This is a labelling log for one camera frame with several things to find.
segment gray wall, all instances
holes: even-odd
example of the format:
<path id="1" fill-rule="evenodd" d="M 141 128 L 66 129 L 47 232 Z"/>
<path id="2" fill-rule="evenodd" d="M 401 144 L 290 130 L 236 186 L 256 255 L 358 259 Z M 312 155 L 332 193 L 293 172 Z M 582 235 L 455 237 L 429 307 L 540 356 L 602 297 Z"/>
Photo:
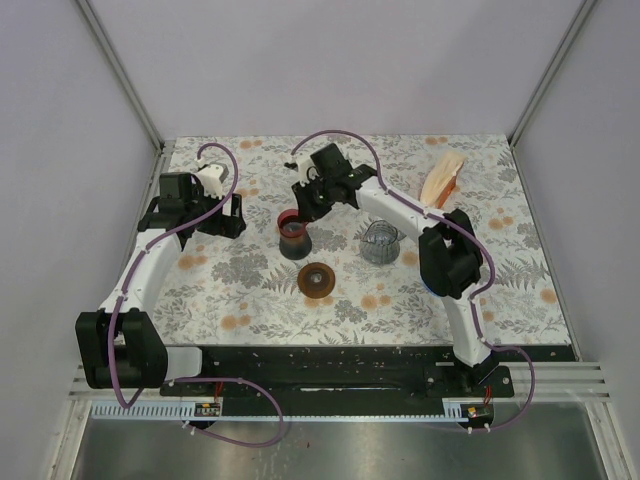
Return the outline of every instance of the gray wall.
<path id="1" fill-rule="evenodd" d="M 601 2 L 518 145 L 579 344 L 640 459 L 640 3 Z"/>
<path id="2" fill-rule="evenodd" d="M 153 160 L 69 0 L 0 15 L 0 476 L 38 478 Z"/>
<path id="3" fill-rule="evenodd" d="M 580 0 L 93 0 L 178 135 L 508 133 Z"/>

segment table surface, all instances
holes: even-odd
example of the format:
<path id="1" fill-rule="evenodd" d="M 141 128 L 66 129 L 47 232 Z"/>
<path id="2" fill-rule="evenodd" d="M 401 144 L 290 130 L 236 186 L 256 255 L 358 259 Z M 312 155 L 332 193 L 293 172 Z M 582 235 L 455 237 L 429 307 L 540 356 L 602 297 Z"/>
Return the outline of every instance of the table surface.
<path id="1" fill-rule="evenodd" d="M 167 344 L 421 344 L 451 343 L 441 301 L 420 280 L 418 251 L 408 238 L 398 259 L 374 266 L 359 255 L 359 237 L 376 218 L 336 205 L 309 225 L 311 254 L 301 261 L 278 250 L 278 215 L 295 208 L 295 172 L 283 164 L 301 137 L 179 138 L 170 171 L 196 171 L 198 147 L 218 141 L 236 152 L 238 192 L 247 230 L 236 240 L 196 232 L 166 278 L 153 322 Z M 464 210 L 491 252 L 496 284 L 480 299 L 487 338 L 495 343 L 568 344 L 564 317 L 536 227 L 503 135 L 375 135 L 383 174 L 390 184 L 418 197 L 422 184 L 447 150 L 468 156 L 444 210 Z M 354 165 L 373 165 L 358 141 L 321 137 L 312 153 L 336 142 Z M 204 153 L 225 162 L 218 149 Z M 297 288 L 298 271 L 324 262 L 336 285 L 321 300 Z M 482 267 L 483 278 L 488 276 Z"/>

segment metal frame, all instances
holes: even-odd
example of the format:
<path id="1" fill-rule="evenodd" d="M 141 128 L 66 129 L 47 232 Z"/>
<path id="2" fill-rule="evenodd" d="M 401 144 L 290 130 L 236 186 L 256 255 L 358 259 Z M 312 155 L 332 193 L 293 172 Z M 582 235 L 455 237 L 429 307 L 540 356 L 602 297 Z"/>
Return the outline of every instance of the metal frame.
<path id="1" fill-rule="evenodd" d="M 529 184 L 527 183 L 526 177 L 522 173 L 522 165 L 520 165 L 518 153 L 516 152 L 514 147 L 511 147 L 511 155 L 513 156 L 513 162 L 516 166 L 516 170 L 518 171 L 520 182 L 522 183 L 522 189 L 524 190 L 524 196 L 527 199 L 527 204 L 529 205 L 529 211 L 531 212 L 531 218 L 533 218 L 533 224 L 535 225 L 536 231 L 538 232 L 538 237 L 540 238 L 540 246 L 542 247 L 542 253 L 544 255 L 545 260 L 547 261 L 547 265 L 549 266 L 551 281 L 553 282 L 553 287 L 555 288 L 556 294 L 558 295 L 558 303 L 560 304 L 560 309 L 562 310 L 564 321 L 567 324 L 567 329 L 569 330 L 569 338 L 571 338 L 571 346 L 573 347 L 573 351 L 576 353 L 576 356 L 578 357 L 578 359 L 583 360 L 582 353 L 580 352 L 580 345 L 576 337 L 575 328 L 573 327 L 573 322 L 572 322 L 571 316 L 569 315 L 569 310 L 567 309 L 567 302 L 564 294 L 562 293 L 562 288 L 560 287 L 560 283 L 557 280 L 558 274 L 556 272 L 555 266 L 553 264 L 553 261 L 551 260 L 549 242 L 547 242 L 544 236 L 544 232 L 540 228 L 540 221 L 539 221 L 540 216 L 534 207 L 533 200 L 531 197 L 531 190 L 529 188 Z"/>
<path id="2" fill-rule="evenodd" d="M 533 116 L 538 110 L 538 107 L 540 106 L 541 102 L 546 96 L 546 93 L 549 90 L 549 87 L 553 83 L 553 80 L 555 79 L 556 75 L 560 71 L 560 68 L 564 64 L 567 58 L 567 55 L 569 54 L 569 52 L 571 51 L 571 48 L 573 47 L 573 44 L 575 43 L 576 39 L 578 38 L 578 36 L 586 26 L 587 22 L 589 21 L 589 19 L 591 18 L 591 15 L 595 10 L 595 7 L 599 3 L 600 3 L 600 0 L 583 0 L 582 4 L 578 8 L 578 11 L 576 12 L 575 16 L 571 20 L 571 23 L 569 24 L 569 28 L 567 29 L 564 36 L 562 37 L 560 44 L 558 45 L 558 47 L 556 48 L 556 51 L 551 57 L 551 61 L 547 65 L 547 68 L 542 74 L 542 77 L 540 78 L 538 85 L 533 91 L 533 94 L 531 95 L 531 98 L 529 99 L 527 106 L 525 107 L 524 111 L 522 112 L 522 115 L 520 115 L 520 118 L 516 122 L 516 126 L 513 130 L 513 133 L 509 135 L 509 138 L 508 138 L 509 145 L 511 145 L 512 148 L 515 148 L 518 142 L 520 141 L 520 139 L 522 138 L 522 134 L 524 133 L 525 129 L 531 122 Z"/>
<path id="3" fill-rule="evenodd" d="M 91 4 L 90 0 L 73 0 L 73 3 L 77 6 L 82 18 L 84 19 L 87 27 L 89 27 L 89 31 L 93 35 L 94 40 L 96 41 L 98 48 L 105 56 L 107 64 L 111 67 L 111 71 L 115 75 L 118 83 L 122 87 L 122 90 L 129 100 L 131 107 L 133 108 L 136 116 L 142 123 L 144 127 L 147 137 L 149 137 L 149 141 L 156 149 L 156 153 L 159 153 L 162 150 L 164 140 L 158 132 L 158 129 L 151 120 L 149 116 L 149 112 L 143 105 L 142 101 L 136 89 L 134 88 L 131 80 L 129 80 L 129 76 L 127 75 L 126 70 L 122 64 L 122 61 L 118 57 L 115 49 L 113 48 L 113 44 L 107 35 L 107 31 L 105 30 L 98 14 L 96 13 L 95 8 Z"/>

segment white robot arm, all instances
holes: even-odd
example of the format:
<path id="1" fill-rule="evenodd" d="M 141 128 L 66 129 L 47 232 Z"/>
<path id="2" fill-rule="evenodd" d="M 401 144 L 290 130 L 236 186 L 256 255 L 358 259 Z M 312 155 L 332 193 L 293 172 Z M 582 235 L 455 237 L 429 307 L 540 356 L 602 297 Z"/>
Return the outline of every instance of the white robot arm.
<path id="1" fill-rule="evenodd" d="M 315 221 L 329 212 L 335 202 L 378 216 L 411 238 L 419 247 L 420 275 L 425 285 L 441 297 L 453 335 L 456 358 L 470 368 L 481 365 L 491 354 L 476 331 L 471 313 L 471 293 L 480 280 L 482 256 L 471 242 L 446 225 L 427 217 L 449 215 L 427 209 L 423 215 L 400 201 L 406 194 L 380 186 L 376 171 L 367 165 L 352 168 L 335 144 L 312 154 L 310 159 L 296 162 L 299 181 L 293 186 L 300 219 Z M 448 220 L 473 234 L 471 223 L 462 211 L 452 212 Z M 480 317 L 484 337 L 484 322 Z"/>

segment purple cable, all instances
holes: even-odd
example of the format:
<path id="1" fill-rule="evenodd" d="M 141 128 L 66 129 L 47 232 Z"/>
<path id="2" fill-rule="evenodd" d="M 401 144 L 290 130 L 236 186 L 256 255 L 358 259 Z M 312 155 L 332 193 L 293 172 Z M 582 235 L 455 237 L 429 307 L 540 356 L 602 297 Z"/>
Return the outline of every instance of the purple cable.
<path id="1" fill-rule="evenodd" d="M 258 392 L 260 392 L 265 397 L 267 397 L 267 399 L 271 402 L 273 407 L 276 409 L 276 413 L 278 414 L 278 433 L 272 439 L 267 440 L 266 442 L 259 442 L 259 443 L 243 442 L 241 440 L 234 440 L 233 438 L 223 437 L 222 435 L 218 435 L 217 433 L 207 432 L 206 430 L 200 430 L 197 428 L 194 430 L 195 432 L 201 435 L 204 435 L 206 437 L 215 438 L 216 440 L 222 440 L 223 442 L 232 443 L 234 445 L 238 445 L 239 447 L 247 447 L 247 448 L 270 447 L 272 445 L 275 445 L 276 443 L 278 443 L 280 440 L 284 438 L 286 430 L 285 430 L 284 417 L 282 416 L 282 409 L 280 408 L 280 405 L 278 405 L 278 402 L 276 401 L 276 399 L 273 398 L 273 396 L 267 390 L 262 388 L 260 385 L 250 382 L 249 380 L 244 380 L 242 378 L 227 378 L 227 377 L 208 377 L 208 378 L 184 377 L 184 378 L 176 378 L 174 382 L 176 383 L 226 382 L 226 383 L 241 383 L 244 385 L 248 385 L 251 388 L 254 388 Z"/>
<path id="2" fill-rule="evenodd" d="M 403 205 L 415 210 L 417 213 L 421 214 L 421 215 L 425 215 L 425 207 L 422 204 L 416 204 L 410 200 L 407 200 L 406 198 L 396 194 L 393 190 L 390 190 L 389 187 L 387 186 L 387 184 L 384 182 L 384 179 L 382 177 L 382 165 L 380 163 L 380 157 L 378 157 L 377 152 L 375 151 L 375 149 L 373 148 L 373 145 L 371 145 L 371 143 L 369 143 L 365 138 L 361 137 L 360 135 L 356 134 L 356 133 L 352 133 L 352 132 L 348 132 L 346 130 L 322 130 L 320 132 L 316 132 L 312 135 L 309 135 L 308 137 L 304 138 L 303 140 L 301 140 L 291 151 L 291 155 L 295 155 L 296 152 L 300 149 L 300 147 L 302 147 L 305 143 L 307 143 L 309 140 L 312 140 L 316 137 L 319 137 L 320 135 L 326 135 L 326 134 L 337 134 L 337 135 L 347 135 L 349 137 L 353 137 L 357 140 L 360 140 L 371 152 L 371 155 L 373 156 L 373 159 L 376 162 L 376 170 L 378 172 L 378 184 L 380 185 L 380 187 L 385 191 L 385 193 L 391 195 L 393 198 L 395 198 L 396 200 L 399 200 Z M 527 396 L 527 399 L 522 407 L 522 409 L 520 410 L 520 412 L 518 412 L 518 414 L 516 416 L 514 416 L 512 419 L 507 420 L 505 423 L 502 423 L 500 425 L 496 425 L 495 427 L 492 427 L 491 430 L 502 430 L 504 428 L 507 428 L 511 425 L 513 425 L 515 422 L 517 422 L 520 418 L 522 418 L 522 416 L 529 410 L 529 407 L 531 406 L 531 402 L 533 401 L 533 395 L 535 393 L 535 389 L 536 389 L 536 374 L 535 374 L 535 369 L 533 367 L 533 362 L 531 361 L 531 357 L 529 357 L 529 355 L 527 354 L 527 352 L 525 352 L 522 348 L 515 346 L 515 345 L 509 345 L 509 346 L 496 346 L 493 345 L 491 343 L 489 343 L 485 338 L 484 335 L 482 334 L 482 328 L 480 326 L 480 319 L 478 316 L 478 311 L 476 310 L 476 306 L 475 304 L 471 301 L 473 300 L 478 294 L 487 291 L 489 288 L 491 288 L 491 286 L 494 284 L 495 279 L 496 279 L 496 266 L 493 262 L 493 258 L 491 257 L 491 254 L 489 253 L 489 251 L 485 248 L 485 246 L 482 244 L 482 242 L 480 242 L 480 240 L 478 240 L 476 237 L 474 237 L 472 234 L 470 234 L 469 232 L 467 232 L 464 228 L 462 228 L 459 225 L 456 225 L 455 223 L 447 220 L 444 217 L 441 217 L 439 215 L 435 215 L 433 213 L 427 213 L 426 216 L 434 221 L 437 222 L 442 222 L 445 225 L 447 225 L 450 228 L 453 228 L 454 230 L 456 230 L 458 233 L 464 235 L 467 239 L 469 239 L 471 242 L 473 242 L 473 244 L 475 246 L 478 247 L 478 249 L 480 249 L 480 251 L 482 252 L 482 255 L 484 256 L 484 258 L 487 260 L 487 264 L 489 265 L 489 280 L 487 281 L 487 283 L 479 288 L 477 288 L 476 290 L 474 290 L 471 295 L 469 295 L 469 301 L 471 304 L 471 316 L 473 317 L 473 325 L 476 329 L 476 334 L 478 335 L 478 339 L 480 339 L 480 341 L 490 350 L 494 351 L 494 352 L 505 352 L 505 351 L 514 351 L 519 353 L 520 355 L 522 355 L 522 357 L 525 359 L 525 361 L 527 362 L 527 364 L 529 365 L 529 371 L 531 372 L 531 388 L 529 390 L 529 395 Z M 484 430 L 474 430 L 474 432 L 484 432 Z"/>
<path id="3" fill-rule="evenodd" d="M 200 160 L 200 156 L 202 155 L 203 150 L 205 150 L 208 147 L 218 147 L 220 149 L 222 149 L 231 159 L 231 163 L 233 164 L 233 169 L 234 169 L 234 175 L 233 175 L 233 183 L 231 184 L 231 189 L 229 190 L 229 192 L 224 196 L 224 198 L 222 199 L 222 201 L 216 205 L 214 208 L 212 208 L 211 210 L 209 210 L 208 212 L 206 212 L 204 215 L 199 216 L 198 218 L 191 220 L 190 222 L 187 222 L 183 225 L 179 225 L 176 228 L 169 230 L 168 232 L 165 232 L 161 235 L 158 235 L 156 238 L 154 238 L 153 240 L 151 240 L 146 246 L 145 246 L 145 250 L 141 250 L 140 253 L 138 253 L 138 255 L 136 256 L 136 258 L 134 259 L 133 263 L 131 264 L 131 268 L 129 268 L 129 270 L 127 271 L 127 274 L 125 275 L 124 281 L 122 282 L 122 294 L 118 297 L 118 299 L 116 300 L 116 304 L 113 307 L 113 313 L 111 314 L 111 319 L 109 320 L 109 330 L 107 333 L 107 359 L 108 359 L 108 363 L 109 363 L 109 374 L 111 376 L 111 386 L 113 387 L 113 391 L 116 395 L 116 399 L 118 400 L 118 403 L 120 404 L 120 406 L 122 408 L 128 409 L 131 408 L 131 406 L 133 406 L 133 404 L 136 402 L 136 400 L 138 399 L 138 397 L 140 396 L 140 394 L 142 393 L 142 390 L 144 390 L 143 388 L 140 388 L 131 398 L 131 400 L 129 400 L 129 402 L 127 402 L 124 399 L 124 395 L 122 394 L 122 389 L 120 388 L 120 380 L 118 379 L 118 369 L 117 369 L 117 365 L 116 365 L 116 352 L 115 352 L 115 345 L 114 345 L 114 340 L 115 340 L 115 334 L 116 334 L 116 323 L 118 320 L 118 314 L 120 313 L 120 308 L 122 308 L 122 302 L 124 301 L 124 299 L 126 298 L 126 295 L 129 291 L 129 285 L 131 284 L 131 280 L 133 279 L 133 275 L 135 274 L 136 270 L 138 269 L 138 267 L 140 266 L 140 263 L 142 262 L 142 259 L 144 258 L 144 256 L 147 254 L 147 251 L 153 247 L 156 243 L 158 243 L 159 241 L 173 235 L 174 233 L 178 233 L 182 230 L 184 230 L 185 228 L 189 228 L 192 227 L 194 225 L 197 225 L 199 223 L 201 223 L 202 221 L 206 220 L 207 218 L 209 218 L 211 215 L 213 215 L 214 213 L 216 213 L 217 211 L 219 211 L 222 206 L 231 198 L 231 195 L 233 194 L 234 190 L 236 189 L 236 186 L 238 185 L 238 162 L 236 161 L 236 158 L 233 156 L 233 153 L 231 152 L 231 150 L 229 150 L 227 147 L 225 147 L 224 145 L 221 145 L 219 143 L 205 143 L 204 145 L 202 145 L 200 147 L 200 149 L 198 149 L 198 160 Z"/>

